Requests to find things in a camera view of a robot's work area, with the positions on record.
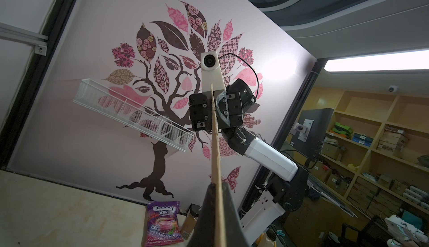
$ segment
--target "black cable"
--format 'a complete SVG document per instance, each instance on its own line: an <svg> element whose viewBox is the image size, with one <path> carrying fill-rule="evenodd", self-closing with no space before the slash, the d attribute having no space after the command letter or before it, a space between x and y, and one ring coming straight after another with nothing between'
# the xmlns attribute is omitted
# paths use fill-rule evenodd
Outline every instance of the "black cable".
<svg viewBox="0 0 429 247"><path fill-rule="evenodd" d="M235 55L235 54L233 54L233 53L227 53L227 54L224 54L224 55L222 55L221 57L219 57L219 59L222 59L223 57L225 57L225 56L227 56L227 55L233 55L233 56L235 56L235 57L237 57L237 58L239 58L241 61L243 61L245 64L247 64L247 66L248 67L250 67L250 69L252 69L252 71L255 73L255 77L256 77L256 82L257 82L257 84L258 84L258 89L256 90L256 95L255 95L255 98L258 98L258 94L259 94L259 79L258 79L258 75L256 74L256 72L255 72L255 70L246 62L246 61L244 61L240 56L238 56L238 55Z"/></svg>

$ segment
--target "spice jar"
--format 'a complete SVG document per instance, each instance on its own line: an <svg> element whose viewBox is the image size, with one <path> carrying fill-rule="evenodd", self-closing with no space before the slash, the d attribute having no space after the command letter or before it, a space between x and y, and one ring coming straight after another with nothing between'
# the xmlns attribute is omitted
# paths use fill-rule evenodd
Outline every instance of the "spice jar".
<svg viewBox="0 0 429 247"><path fill-rule="evenodd" d="M189 239L193 228L195 227L196 220L200 214L200 207L198 205L192 204L189 208L189 212L186 216L185 222L183 223L182 228L180 229L180 234L182 234L183 239Z"/></svg>

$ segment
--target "ceiling light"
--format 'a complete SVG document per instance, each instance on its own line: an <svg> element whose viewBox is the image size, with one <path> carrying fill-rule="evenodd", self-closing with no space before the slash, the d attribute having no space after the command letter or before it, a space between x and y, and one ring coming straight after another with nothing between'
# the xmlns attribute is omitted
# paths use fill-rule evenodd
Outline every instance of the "ceiling light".
<svg viewBox="0 0 429 247"><path fill-rule="evenodd" d="M329 60L325 70L330 73L427 72L424 70L429 70L429 50Z"/></svg>

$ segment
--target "berries candy package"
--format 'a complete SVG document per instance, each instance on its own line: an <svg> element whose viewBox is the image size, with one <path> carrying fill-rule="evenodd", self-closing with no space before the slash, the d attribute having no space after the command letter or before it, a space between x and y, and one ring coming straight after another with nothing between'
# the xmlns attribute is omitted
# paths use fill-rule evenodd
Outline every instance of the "berries candy package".
<svg viewBox="0 0 429 247"><path fill-rule="evenodd" d="M145 247L183 242L177 221L179 206L179 201L150 201L147 203Z"/></svg>

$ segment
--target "white wire basket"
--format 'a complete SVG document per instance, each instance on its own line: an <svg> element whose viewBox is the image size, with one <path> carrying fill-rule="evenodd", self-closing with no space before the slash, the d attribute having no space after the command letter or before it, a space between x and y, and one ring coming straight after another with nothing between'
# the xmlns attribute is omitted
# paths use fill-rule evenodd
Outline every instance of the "white wire basket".
<svg viewBox="0 0 429 247"><path fill-rule="evenodd" d="M193 137L190 130L171 121L168 117L89 78L82 80L73 102L133 127L184 152Z"/></svg>

